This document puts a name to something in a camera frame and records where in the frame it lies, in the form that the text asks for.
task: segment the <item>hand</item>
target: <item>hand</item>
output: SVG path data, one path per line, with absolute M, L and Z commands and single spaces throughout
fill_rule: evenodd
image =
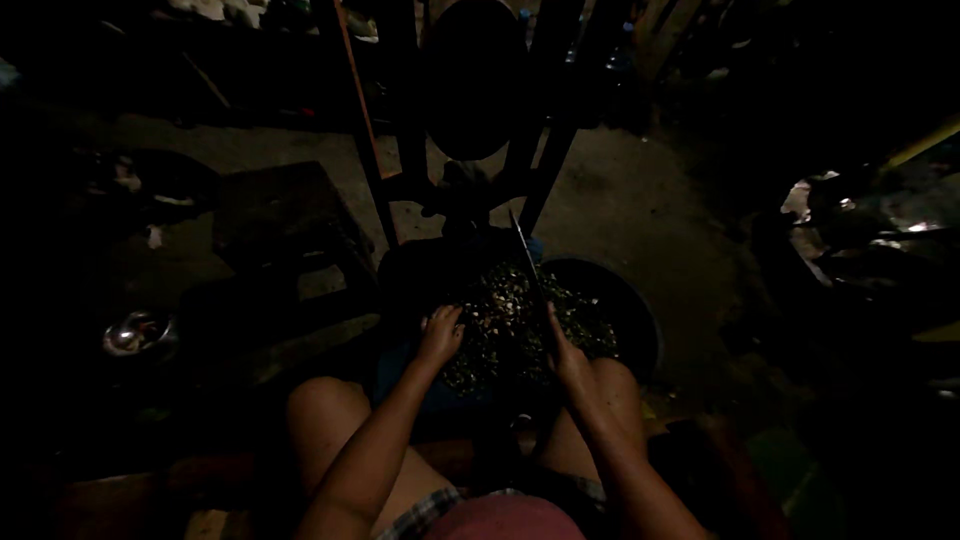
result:
M 423 317 L 420 323 L 423 338 L 417 358 L 438 369 L 450 360 L 464 339 L 464 325 L 457 324 L 463 310 L 462 307 L 440 306 L 429 319 Z
M 552 355 L 547 355 L 550 367 L 553 368 L 567 392 L 595 390 L 596 380 L 593 378 L 593 370 L 590 368 L 587 356 L 566 338 L 564 329 L 560 326 L 560 321 L 557 320 L 557 314 L 554 312 L 553 303 L 548 302 L 546 308 L 550 326 L 553 327 L 553 336 L 557 342 L 557 354 L 560 357 L 557 361 Z

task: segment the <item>thigh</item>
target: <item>thigh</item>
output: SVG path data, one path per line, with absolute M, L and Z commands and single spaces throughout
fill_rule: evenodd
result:
M 646 455 L 643 401 L 640 398 L 640 386 L 630 369 L 610 358 L 597 358 L 590 366 L 597 379 L 601 398 L 610 407 L 617 424 Z M 600 480 L 587 442 L 566 408 L 557 417 L 538 462 L 558 473 Z
M 330 377 L 301 384 L 287 402 L 287 424 L 300 466 L 304 494 L 317 490 L 326 469 L 370 416 L 370 402 L 359 384 Z M 372 536 L 420 499 L 452 484 L 407 448 L 394 489 L 373 526 Z

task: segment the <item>plaid shorts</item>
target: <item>plaid shorts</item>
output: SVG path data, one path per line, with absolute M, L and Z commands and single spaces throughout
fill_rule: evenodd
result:
M 604 493 L 603 486 L 599 482 L 570 476 L 577 485 L 577 488 L 589 496 L 600 511 L 604 511 L 607 503 L 607 495 Z M 523 495 L 521 492 L 507 488 L 494 491 L 483 497 L 492 497 L 496 495 Z M 466 501 L 468 496 L 466 491 L 455 487 L 446 487 L 434 491 L 423 499 L 420 499 L 412 508 L 396 518 L 392 525 L 377 535 L 376 540 L 420 540 L 424 534 L 433 525 L 433 522 L 440 519 L 450 508 Z

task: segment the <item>knee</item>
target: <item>knee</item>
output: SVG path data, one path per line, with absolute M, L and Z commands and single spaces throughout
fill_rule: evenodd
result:
M 366 399 L 356 382 L 346 382 L 333 377 L 316 377 L 306 380 L 287 398 L 287 414 L 304 409 L 327 409 L 342 406 L 345 401 Z
M 622 384 L 624 382 L 636 384 L 633 372 L 623 362 L 613 358 L 596 358 L 590 363 L 593 376 L 601 384 Z

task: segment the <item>stainless steel bowl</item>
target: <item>stainless steel bowl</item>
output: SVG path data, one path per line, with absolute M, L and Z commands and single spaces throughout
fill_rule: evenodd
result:
M 103 346 L 111 356 L 134 356 L 151 351 L 151 355 L 168 356 L 179 341 L 176 318 L 168 313 L 134 311 L 107 328 Z

